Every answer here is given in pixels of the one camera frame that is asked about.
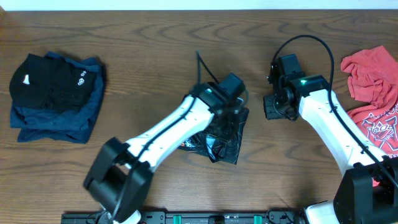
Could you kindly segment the black printed cycling jersey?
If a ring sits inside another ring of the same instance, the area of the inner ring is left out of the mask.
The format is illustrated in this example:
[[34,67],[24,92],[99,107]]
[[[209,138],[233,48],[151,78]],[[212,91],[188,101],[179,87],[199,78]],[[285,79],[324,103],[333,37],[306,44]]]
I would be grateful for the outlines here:
[[[246,121],[249,109],[246,108]],[[177,149],[208,157],[212,163],[219,161],[237,164],[243,140],[243,130],[232,140],[220,140],[211,135],[211,125],[189,137]]]

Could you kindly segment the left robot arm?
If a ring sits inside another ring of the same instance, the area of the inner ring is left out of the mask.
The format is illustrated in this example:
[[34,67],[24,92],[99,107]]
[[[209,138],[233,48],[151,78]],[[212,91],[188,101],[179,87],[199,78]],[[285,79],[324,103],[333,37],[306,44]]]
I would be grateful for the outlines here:
[[103,211],[95,223],[138,223],[158,166],[192,136],[215,161],[213,148],[237,139],[235,115],[246,87],[235,74],[222,82],[198,83],[170,115],[139,136],[103,144],[83,182]]

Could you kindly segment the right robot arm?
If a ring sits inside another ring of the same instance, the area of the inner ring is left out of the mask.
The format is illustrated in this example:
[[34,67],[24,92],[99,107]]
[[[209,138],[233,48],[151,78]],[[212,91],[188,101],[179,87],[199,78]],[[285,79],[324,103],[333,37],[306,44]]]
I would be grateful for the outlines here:
[[397,223],[397,159],[375,146],[340,106],[322,75],[307,76],[296,55],[271,62],[266,118],[302,118],[331,152],[343,176],[333,200],[304,208],[306,223]]

